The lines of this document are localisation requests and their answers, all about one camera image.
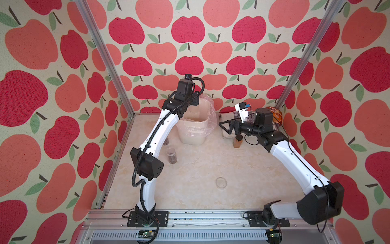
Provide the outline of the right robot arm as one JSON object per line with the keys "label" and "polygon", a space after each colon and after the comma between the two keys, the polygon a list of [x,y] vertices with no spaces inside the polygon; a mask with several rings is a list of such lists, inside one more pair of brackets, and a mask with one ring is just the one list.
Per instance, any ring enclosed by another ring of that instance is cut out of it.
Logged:
{"label": "right robot arm", "polygon": [[344,187],[332,183],[315,170],[292,146],[289,139],[274,129],[274,115],[268,108],[258,108],[254,122],[247,120],[249,114],[241,109],[239,119],[220,122],[218,125],[228,134],[255,136],[267,152],[277,158],[303,190],[304,197],[296,202],[274,201],[262,211],[262,222],[273,227],[281,219],[302,219],[316,225],[341,214]]}

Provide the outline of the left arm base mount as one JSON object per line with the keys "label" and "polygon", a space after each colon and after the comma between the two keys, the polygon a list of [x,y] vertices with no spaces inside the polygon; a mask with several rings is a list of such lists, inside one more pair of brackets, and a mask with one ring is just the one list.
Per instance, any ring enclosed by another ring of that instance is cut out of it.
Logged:
{"label": "left arm base mount", "polygon": [[158,223],[159,227],[167,227],[168,225],[168,211],[154,211],[152,213],[156,221],[153,221],[150,216],[148,216],[143,211],[131,211],[130,216],[127,222],[128,227],[156,227]]}

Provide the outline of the clear jar lid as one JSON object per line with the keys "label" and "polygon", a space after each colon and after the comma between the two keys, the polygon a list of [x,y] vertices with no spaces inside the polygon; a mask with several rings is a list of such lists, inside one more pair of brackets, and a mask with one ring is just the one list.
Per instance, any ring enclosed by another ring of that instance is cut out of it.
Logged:
{"label": "clear jar lid", "polygon": [[216,180],[215,180],[215,184],[216,184],[216,187],[218,189],[225,189],[227,187],[227,180],[224,178],[224,177],[218,177]]}

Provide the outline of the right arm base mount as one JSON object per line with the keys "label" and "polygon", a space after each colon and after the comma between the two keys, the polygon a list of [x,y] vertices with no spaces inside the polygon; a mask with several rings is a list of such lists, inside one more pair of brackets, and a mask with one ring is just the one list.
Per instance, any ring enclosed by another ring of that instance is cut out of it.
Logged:
{"label": "right arm base mount", "polygon": [[242,217],[249,222],[250,227],[290,227],[288,219],[277,219],[268,210],[249,210]]}

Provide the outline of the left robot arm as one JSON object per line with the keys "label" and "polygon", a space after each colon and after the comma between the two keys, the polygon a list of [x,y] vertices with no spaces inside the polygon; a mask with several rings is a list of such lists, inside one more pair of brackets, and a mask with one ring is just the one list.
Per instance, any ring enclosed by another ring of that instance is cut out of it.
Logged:
{"label": "left robot arm", "polygon": [[145,141],[131,150],[134,164],[132,187],[140,187],[135,214],[147,224],[156,221],[154,192],[156,179],[164,168],[158,159],[163,143],[187,109],[199,105],[204,89],[205,82],[201,78],[186,74],[178,81],[177,90],[164,101],[160,116]]}

